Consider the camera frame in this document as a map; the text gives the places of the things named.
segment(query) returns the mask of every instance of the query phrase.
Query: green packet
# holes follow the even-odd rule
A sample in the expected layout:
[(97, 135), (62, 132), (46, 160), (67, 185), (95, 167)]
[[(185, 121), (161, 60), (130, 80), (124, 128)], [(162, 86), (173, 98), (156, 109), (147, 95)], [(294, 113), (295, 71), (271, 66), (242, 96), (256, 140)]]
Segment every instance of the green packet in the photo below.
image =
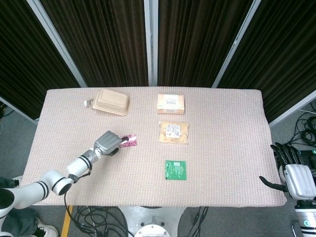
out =
[(166, 160), (166, 179), (187, 180), (187, 165), (185, 161)]

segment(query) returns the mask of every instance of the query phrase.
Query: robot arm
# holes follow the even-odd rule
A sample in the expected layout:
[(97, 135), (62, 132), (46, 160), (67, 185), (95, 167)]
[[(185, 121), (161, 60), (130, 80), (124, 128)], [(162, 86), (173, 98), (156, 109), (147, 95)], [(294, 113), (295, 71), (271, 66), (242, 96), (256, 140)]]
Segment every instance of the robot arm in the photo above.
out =
[(0, 189), (0, 237), (12, 236), (10, 233), (1, 232), (2, 224), (11, 209), (23, 209), (33, 205), (47, 198), (50, 190), (59, 196), (65, 194), (80, 177), (90, 174), (93, 164), (101, 156), (113, 156), (118, 152), (118, 146), (124, 140), (128, 138), (120, 138), (111, 131), (107, 131), (94, 143), (93, 148), (68, 165), (67, 178), (57, 170), (51, 170), (32, 184), (18, 189)]
[(270, 188), (289, 192), (297, 200), (295, 212), (304, 237), (316, 236), (316, 186), (308, 166), (304, 165), (300, 152), (289, 145), (276, 143), (271, 145), (276, 153), (278, 170), (281, 180), (285, 185), (272, 184), (264, 177), (261, 181)]

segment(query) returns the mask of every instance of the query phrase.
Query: textured table cover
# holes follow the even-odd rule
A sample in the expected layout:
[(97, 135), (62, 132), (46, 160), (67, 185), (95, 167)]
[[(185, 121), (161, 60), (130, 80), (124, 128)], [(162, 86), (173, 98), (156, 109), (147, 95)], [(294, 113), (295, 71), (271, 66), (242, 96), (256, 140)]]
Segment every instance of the textured table cover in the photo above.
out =
[[(130, 96), (128, 115), (87, 109), (99, 88), (49, 90), (40, 115), (22, 185), (66, 167), (104, 132), (136, 134), (136, 147), (103, 157), (90, 176), (67, 193), (70, 205), (280, 206), (282, 192), (270, 149), (271, 134), (258, 90), (188, 87), (116, 87)], [(184, 115), (158, 115), (157, 94), (183, 94)], [(188, 122), (189, 143), (158, 142), (159, 121)], [(187, 180), (165, 179), (165, 160), (184, 160)], [(53, 192), (39, 204), (63, 205)]]

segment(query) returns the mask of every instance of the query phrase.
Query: beige plastic container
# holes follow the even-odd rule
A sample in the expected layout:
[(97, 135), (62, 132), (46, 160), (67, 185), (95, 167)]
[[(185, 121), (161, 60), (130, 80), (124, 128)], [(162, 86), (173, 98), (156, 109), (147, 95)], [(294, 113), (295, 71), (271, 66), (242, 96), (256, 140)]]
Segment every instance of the beige plastic container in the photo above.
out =
[(116, 91), (101, 89), (95, 94), (94, 109), (116, 115), (127, 115), (129, 111), (129, 96)]

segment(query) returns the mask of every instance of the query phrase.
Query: plastic bag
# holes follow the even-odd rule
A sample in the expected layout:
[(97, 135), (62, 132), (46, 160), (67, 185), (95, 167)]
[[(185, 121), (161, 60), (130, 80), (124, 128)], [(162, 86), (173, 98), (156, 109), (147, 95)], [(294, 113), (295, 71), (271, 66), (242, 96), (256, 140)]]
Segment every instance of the plastic bag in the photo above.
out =
[(161, 121), (159, 141), (163, 143), (188, 143), (188, 127), (186, 122)]

